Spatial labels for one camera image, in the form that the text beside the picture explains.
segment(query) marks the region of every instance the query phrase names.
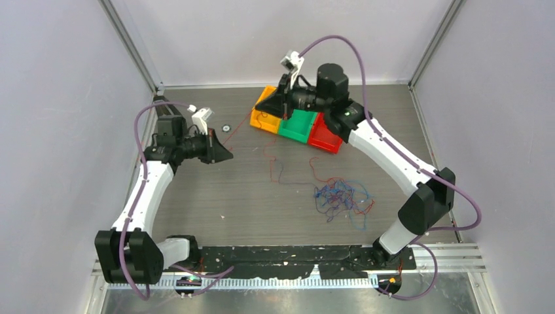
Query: yellow bin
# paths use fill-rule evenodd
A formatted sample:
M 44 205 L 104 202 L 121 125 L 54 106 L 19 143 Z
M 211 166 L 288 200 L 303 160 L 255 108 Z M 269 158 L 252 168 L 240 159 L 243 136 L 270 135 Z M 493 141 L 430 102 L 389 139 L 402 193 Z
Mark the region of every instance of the yellow bin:
M 275 87 L 266 86 L 264 91 L 260 95 L 259 100 L 257 100 L 257 103 L 266 99 L 266 97 L 271 95 L 274 92 L 274 90 L 276 90 Z M 251 126 L 274 134 L 278 134 L 277 132 L 279 131 L 280 124 L 281 124 L 280 118 L 258 111 L 253 107 L 253 111 L 251 112 Z

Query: wooden table surface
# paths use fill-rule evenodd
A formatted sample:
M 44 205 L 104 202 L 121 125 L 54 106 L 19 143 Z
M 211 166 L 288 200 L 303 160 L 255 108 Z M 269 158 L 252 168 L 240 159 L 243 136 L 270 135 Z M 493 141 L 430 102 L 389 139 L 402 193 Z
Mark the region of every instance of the wooden table surface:
M 221 88 L 168 90 L 172 101 L 210 107 L 215 116 L 209 126 L 216 129 L 223 142 L 250 112 L 262 88 Z M 367 87 L 369 109 L 381 125 L 426 162 L 431 162 L 423 133 L 406 86 Z M 361 101 L 361 87 L 351 88 L 351 97 Z M 319 178 L 343 177 L 362 183 L 374 197 L 367 215 L 365 231 L 355 229 L 346 216 L 339 214 L 331 222 L 315 210 L 314 187 L 310 184 L 278 184 L 270 180 L 270 159 L 283 164 L 283 183 L 324 184 L 314 179 L 309 159 Z M 397 211 L 407 197 L 391 177 L 370 158 L 343 144 L 332 155 L 291 139 L 280 137 L 249 125 L 239 128 L 227 142 L 233 160 L 205 165 L 185 160 L 164 194 L 154 222 L 153 237 L 162 241 L 170 235 L 196 236 L 200 245 L 332 245 L 371 244 L 397 218 Z M 279 166 L 274 179 L 279 175 Z M 353 220 L 363 226 L 363 216 Z M 449 225 L 444 217 L 437 225 Z M 424 243 L 456 241 L 453 232 L 435 232 Z

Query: white wall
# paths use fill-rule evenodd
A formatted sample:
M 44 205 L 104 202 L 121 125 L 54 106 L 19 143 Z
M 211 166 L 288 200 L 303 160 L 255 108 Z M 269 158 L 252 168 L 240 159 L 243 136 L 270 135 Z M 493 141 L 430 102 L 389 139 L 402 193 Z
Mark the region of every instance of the white wall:
M 150 91 L 97 1 L 0 4 L 0 313 L 72 313 Z
M 166 86 L 276 83 L 289 50 L 336 33 L 363 55 L 370 83 L 408 82 L 451 0 L 125 1 Z M 352 82 L 351 50 L 325 43 L 303 67 L 336 62 Z
M 417 93 L 504 313 L 553 313 L 555 1 L 467 1 Z M 459 225 L 474 220 L 456 200 Z

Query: colorful bins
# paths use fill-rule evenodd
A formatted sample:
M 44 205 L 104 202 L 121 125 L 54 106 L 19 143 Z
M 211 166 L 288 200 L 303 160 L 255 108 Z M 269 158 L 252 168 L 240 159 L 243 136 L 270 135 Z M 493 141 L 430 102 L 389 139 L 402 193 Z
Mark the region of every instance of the colorful bins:
M 257 103 L 272 94 L 275 89 L 273 86 L 266 86 Z M 332 154 L 337 154 L 342 143 L 341 138 L 326 127 L 322 113 L 295 110 L 291 119 L 282 121 L 253 108 L 250 124 L 254 128 L 288 137 Z

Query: concrete floor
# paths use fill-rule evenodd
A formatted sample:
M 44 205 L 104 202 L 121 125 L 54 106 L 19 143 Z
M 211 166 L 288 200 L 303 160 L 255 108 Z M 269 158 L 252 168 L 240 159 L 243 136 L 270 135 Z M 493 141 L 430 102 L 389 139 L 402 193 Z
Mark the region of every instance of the concrete floor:
M 422 160 L 431 163 L 416 111 L 406 86 L 367 87 L 369 109 L 382 126 Z M 209 127 L 223 142 L 250 112 L 262 88 L 168 90 L 165 96 L 197 107 L 211 107 L 215 116 Z M 361 87 L 351 88 L 351 97 L 361 101 Z M 315 210 L 313 187 L 309 184 L 278 184 L 270 181 L 270 159 L 283 164 L 281 180 L 286 183 L 317 182 L 309 166 L 311 157 L 320 178 L 343 177 L 363 183 L 376 203 L 367 217 L 366 231 L 356 230 L 345 213 L 333 221 Z M 162 241 L 177 234 L 196 236 L 200 245 L 331 245 L 371 244 L 397 218 L 406 196 L 385 171 L 349 145 L 337 155 L 255 129 L 246 121 L 229 140 L 233 160 L 205 165 L 187 160 L 178 169 L 164 194 L 153 237 Z M 362 226 L 358 217 L 355 223 Z M 437 225 L 449 225 L 444 217 Z M 453 232 L 436 232 L 424 243 L 456 241 Z

